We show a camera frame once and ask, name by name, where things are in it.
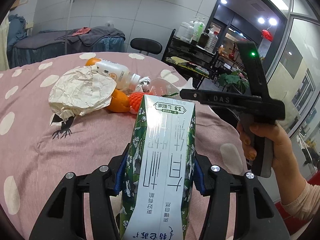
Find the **beige sleeve forearm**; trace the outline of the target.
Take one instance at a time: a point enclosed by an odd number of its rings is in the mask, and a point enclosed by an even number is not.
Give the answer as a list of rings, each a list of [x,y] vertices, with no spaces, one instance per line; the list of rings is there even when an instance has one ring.
[[[312,220],[320,205],[320,187],[319,185],[311,185],[308,182],[302,193],[290,204],[282,207],[284,210],[293,217],[300,220]]]

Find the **person right hand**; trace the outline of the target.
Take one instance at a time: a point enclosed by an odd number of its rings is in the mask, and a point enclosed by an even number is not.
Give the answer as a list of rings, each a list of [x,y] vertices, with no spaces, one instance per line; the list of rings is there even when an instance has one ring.
[[[278,124],[253,123],[249,129],[253,134],[273,141],[272,168],[276,176],[281,203],[284,205],[292,203],[305,189],[306,180],[299,171],[287,133]]]

